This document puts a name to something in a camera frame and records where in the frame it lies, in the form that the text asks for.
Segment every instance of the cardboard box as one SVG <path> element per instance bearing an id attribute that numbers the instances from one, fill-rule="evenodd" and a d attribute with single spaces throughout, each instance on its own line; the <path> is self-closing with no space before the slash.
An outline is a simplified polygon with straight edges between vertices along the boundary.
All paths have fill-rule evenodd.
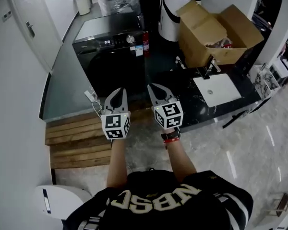
<path id="1" fill-rule="evenodd" d="M 235 64 L 243 53 L 264 40 L 259 30 L 235 6 L 231 5 L 220 14 L 210 14 L 192 0 L 181 7 L 179 46 L 188 67 L 204 67 L 210 55 L 217 64 Z M 228 37 L 233 48 L 209 48 Z"/>

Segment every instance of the control panel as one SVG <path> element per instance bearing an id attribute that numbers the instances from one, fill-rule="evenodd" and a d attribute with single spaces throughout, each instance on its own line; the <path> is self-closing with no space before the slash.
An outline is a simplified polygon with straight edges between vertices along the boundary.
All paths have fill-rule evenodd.
<path id="1" fill-rule="evenodd" d="M 104 49 L 118 49 L 143 44 L 143 32 L 132 32 L 93 38 L 73 44 L 76 54 L 93 53 Z"/>

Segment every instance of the door handle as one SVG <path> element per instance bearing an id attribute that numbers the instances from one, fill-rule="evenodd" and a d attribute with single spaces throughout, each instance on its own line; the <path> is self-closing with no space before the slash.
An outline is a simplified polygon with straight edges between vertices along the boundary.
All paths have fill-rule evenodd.
<path id="1" fill-rule="evenodd" d="M 27 22 L 25 23 L 25 25 L 27 26 L 27 28 L 28 28 L 31 36 L 32 36 L 32 37 L 35 37 L 35 32 L 34 32 L 33 29 L 32 29 L 32 26 L 33 26 L 33 25 L 31 25 L 29 21 L 27 21 Z"/>

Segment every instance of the cable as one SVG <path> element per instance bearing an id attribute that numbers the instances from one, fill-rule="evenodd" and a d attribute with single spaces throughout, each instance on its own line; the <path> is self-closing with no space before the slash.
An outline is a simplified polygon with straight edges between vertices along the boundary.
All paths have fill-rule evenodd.
<path id="1" fill-rule="evenodd" d="M 97 98 L 97 95 L 96 95 L 96 92 L 93 90 L 92 87 L 91 87 L 91 91 L 93 91 L 93 93 L 90 93 L 90 94 L 91 94 L 92 97 L 94 98 L 94 101 L 92 102 L 92 107 L 93 107 L 94 111 L 97 113 L 98 117 L 101 119 L 102 106 L 101 106 L 100 102 L 96 101 L 96 99 L 95 99 L 95 97 L 94 97 L 94 94 L 95 94 L 96 98 Z M 97 111 L 97 110 L 95 109 L 95 107 L 94 107 L 94 103 L 95 103 L 95 102 L 99 105 L 99 110 L 98 110 L 98 111 Z"/>
<path id="2" fill-rule="evenodd" d="M 94 103 L 95 103 L 95 102 L 99 105 L 99 108 L 100 108 L 100 109 L 99 109 L 98 111 L 96 111 L 96 109 L 95 109 L 95 107 L 94 107 Z M 98 117 L 101 119 L 101 112 L 102 112 L 102 106 L 101 106 L 101 104 L 100 104 L 99 102 L 97 102 L 97 101 L 93 101 L 93 102 L 92 102 L 92 107 L 93 107 L 94 111 L 97 113 Z"/>

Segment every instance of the faucet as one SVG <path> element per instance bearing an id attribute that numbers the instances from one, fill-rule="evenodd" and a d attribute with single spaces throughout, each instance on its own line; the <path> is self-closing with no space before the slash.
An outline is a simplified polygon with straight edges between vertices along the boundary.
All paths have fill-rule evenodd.
<path id="1" fill-rule="evenodd" d="M 215 67 L 217 72 L 220 72 L 220 67 L 216 64 L 216 59 L 213 56 L 210 56 L 208 63 L 205 67 L 198 67 L 197 70 L 203 79 L 210 79 L 209 72 L 212 71 L 212 68 Z"/>

